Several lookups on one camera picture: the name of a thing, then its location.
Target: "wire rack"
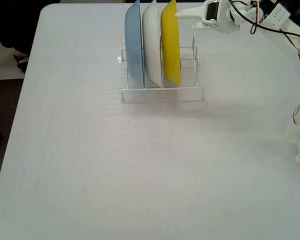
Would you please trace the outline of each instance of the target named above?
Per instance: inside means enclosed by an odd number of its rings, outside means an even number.
[[[195,80],[193,81],[194,84],[190,86],[165,86],[165,76],[164,76],[164,70],[163,70],[163,61],[161,57],[161,85],[162,87],[131,87],[129,84],[129,70],[127,68],[126,70],[126,88],[123,88],[121,90],[121,101],[125,101],[125,92],[139,92],[139,91],[178,91],[178,90],[199,90],[200,92],[200,99],[204,99],[204,87],[200,86],[199,84],[199,66],[200,66],[200,58],[198,56],[198,47],[196,46],[196,36],[192,36],[192,45],[191,46],[181,46],[180,49],[189,49],[192,50],[190,57],[182,57],[180,58],[180,64],[181,64],[181,72],[182,72],[182,66],[183,61],[192,61],[193,65],[193,71],[195,73]],[[119,63],[126,62],[126,48],[123,48],[121,50],[121,56],[119,56],[117,59]]]

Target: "black wire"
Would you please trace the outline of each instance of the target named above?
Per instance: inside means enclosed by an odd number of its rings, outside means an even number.
[[[246,18],[239,10],[238,8],[236,8],[234,2],[232,0],[229,0],[231,6],[234,8],[234,10],[240,15],[240,17],[242,17],[244,20],[246,20],[248,23],[258,27],[258,28],[261,28],[261,29],[264,29],[264,30],[267,30],[269,32],[274,32],[274,33],[278,33],[278,34],[287,34],[287,35],[293,35],[293,36],[297,36],[297,37],[300,37],[299,34],[297,33],[293,33],[293,32],[288,32],[288,31],[280,31],[280,30],[275,30],[275,29],[271,29],[271,28],[267,28],[265,26],[261,26],[260,24],[257,24],[251,20],[249,20],[248,18]]]

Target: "robotic arm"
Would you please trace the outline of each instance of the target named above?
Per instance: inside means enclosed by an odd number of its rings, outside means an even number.
[[[202,6],[184,9],[175,14],[178,19],[198,19],[193,29],[232,33],[244,22],[252,24],[269,38],[295,65],[300,67],[300,26],[280,2],[288,0],[206,0]],[[300,163],[300,105],[295,109],[286,138],[296,144]]]

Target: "yellow plate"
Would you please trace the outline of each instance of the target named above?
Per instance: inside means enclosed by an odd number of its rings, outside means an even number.
[[[163,70],[167,79],[180,85],[180,44],[176,0],[171,0],[161,13]]]

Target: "table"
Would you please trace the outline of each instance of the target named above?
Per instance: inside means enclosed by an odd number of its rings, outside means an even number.
[[[300,70],[249,25],[182,20],[205,101],[121,103],[129,6],[43,9],[0,175],[0,240],[300,240],[300,165],[283,139]]]

